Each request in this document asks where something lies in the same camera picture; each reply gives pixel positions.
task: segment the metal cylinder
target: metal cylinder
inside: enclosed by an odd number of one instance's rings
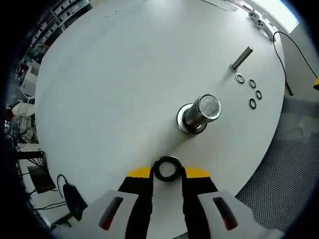
[[[184,124],[196,129],[202,124],[207,124],[216,120],[221,114],[220,101],[211,94],[199,97],[183,117]]]
[[[243,63],[243,61],[254,51],[253,47],[247,47],[243,53],[238,57],[238,59],[230,65],[230,69],[237,71],[238,67]]]

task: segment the metal pin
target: metal pin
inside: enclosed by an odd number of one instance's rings
[[[204,131],[207,123],[218,119],[220,114],[220,101],[214,95],[206,94],[199,97],[194,104],[187,104],[179,109],[177,124],[185,133],[199,134]]]
[[[243,53],[238,57],[238,59],[229,66],[229,69],[233,72],[237,72],[238,67],[246,60],[246,58],[254,51],[253,47],[247,47]]]

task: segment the cable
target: cable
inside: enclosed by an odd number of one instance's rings
[[[65,206],[65,201],[64,202],[60,202],[60,203],[52,203],[52,204],[49,204],[45,207],[42,207],[42,208],[33,208],[34,210],[48,210],[48,209],[52,209],[52,208],[57,208],[57,207],[61,207],[61,206]]]
[[[28,130],[29,130],[29,129],[34,128],[34,127],[35,127],[35,125],[34,125],[34,126],[31,126],[31,127],[29,127],[29,128],[27,128],[25,131],[23,131],[23,132],[22,132],[22,133],[20,133],[19,135],[20,135],[20,136],[24,135],[25,133],[27,133],[27,132],[28,132]]]
[[[30,174],[30,172],[28,172],[28,173],[23,173],[23,174],[21,174],[21,176],[24,176],[24,175],[27,175],[27,174]]]
[[[294,41],[289,35],[285,34],[284,32],[282,32],[282,31],[276,31],[276,32],[274,33],[274,36],[273,36],[273,46],[274,46],[276,55],[277,55],[278,59],[280,60],[280,63],[281,63],[281,65],[282,65],[282,67],[283,67],[283,70],[284,70],[284,74],[285,74],[285,85],[286,85],[286,87],[287,87],[287,89],[288,89],[288,91],[289,91],[289,94],[290,94],[291,96],[293,96],[293,92],[292,92],[292,90],[290,89],[290,86],[288,85],[288,82],[287,82],[287,74],[286,74],[285,66],[284,66],[283,61],[281,60],[281,58],[280,58],[280,56],[279,56],[279,54],[278,54],[278,52],[277,52],[276,46],[275,46],[275,35],[276,35],[276,34],[279,34],[279,33],[280,33],[280,34],[283,34],[283,35],[285,35],[286,37],[289,38],[289,40],[290,40],[290,41],[297,47],[297,49],[299,50],[301,56],[303,57],[304,61],[305,61],[306,64],[308,65],[308,67],[309,67],[309,69],[311,70],[311,72],[313,73],[313,75],[314,75],[316,78],[318,78],[318,76],[316,75],[316,73],[313,71],[313,69],[312,69],[311,66],[309,65],[308,61],[306,60],[305,56],[303,55],[302,51],[300,50],[300,48],[298,47],[298,45],[295,43],[295,41]]]
[[[27,193],[29,196],[31,196],[33,193],[35,193],[36,192],[36,189],[34,189],[32,192],[30,192],[30,193]]]
[[[49,210],[49,209],[58,208],[58,207],[62,207],[62,206],[66,206],[66,204],[62,204],[62,205],[55,206],[55,207],[52,207],[52,208],[44,208],[44,209],[41,209],[41,208],[35,208],[35,210]]]
[[[58,186],[58,191],[59,191],[59,193],[60,193],[61,198],[64,198],[64,197],[62,196],[62,194],[61,194],[60,185],[59,185],[59,178],[60,178],[60,177],[63,177],[63,178],[64,178],[64,181],[65,181],[66,184],[68,184],[68,181],[66,180],[66,178],[64,177],[63,174],[59,174],[59,175],[57,176],[57,178],[56,178],[56,184],[57,184],[57,186]]]
[[[24,143],[31,143],[31,141],[27,137],[22,136],[22,135],[20,135],[20,137],[21,137],[21,139],[23,140]]]
[[[21,149],[20,149],[20,147],[19,147],[18,145],[16,145],[15,147],[16,147],[16,149],[18,149],[20,152],[22,152]],[[40,168],[46,169],[46,170],[48,171],[46,155],[45,155],[45,153],[44,153],[43,151],[40,151],[40,153],[41,153],[42,157],[41,157],[41,158],[37,158],[37,160],[39,160],[38,162],[35,161],[34,158],[33,158],[33,159],[31,159],[31,158],[26,158],[26,160],[28,160],[29,162],[33,163],[34,165],[36,165],[36,166],[38,166],[38,167],[40,167]]]

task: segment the mesh floor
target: mesh floor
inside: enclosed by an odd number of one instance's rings
[[[252,209],[260,225],[284,232],[316,185],[318,156],[319,132],[306,139],[273,142],[236,198]]]
[[[285,98],[269,149],[236,198],[269,229],[287,230],[319,174],[319,104]],[[187,233],[175,239],[187,239]]]

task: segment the black rubber o-ring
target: black rubber o-ring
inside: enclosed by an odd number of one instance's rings
[[[257,97],[257,99],[261,100],[263,95],[261,94],[260,90],[256,90],[255,95]]]
[[[251,88],[253,88],[253,89],[256,88],[256,82],[253,79],[249,79],[248,83],[249,83]]]
[[[160,165],[165,162],[171,163],[175,166],[175,172],[168,177],[165,177],[160,173]],[[156,162],[154,163],[153,172],[155,174],[155,177],[157,177],[159,180],[163,182],[172,182],[182,174],[183,166],[177,158],[173,156],[163,156],[156,160]]]
[[[249,99],[249,106],[250,108],[252,108],[253,110],[257,107],[257,103],[253,98]]]

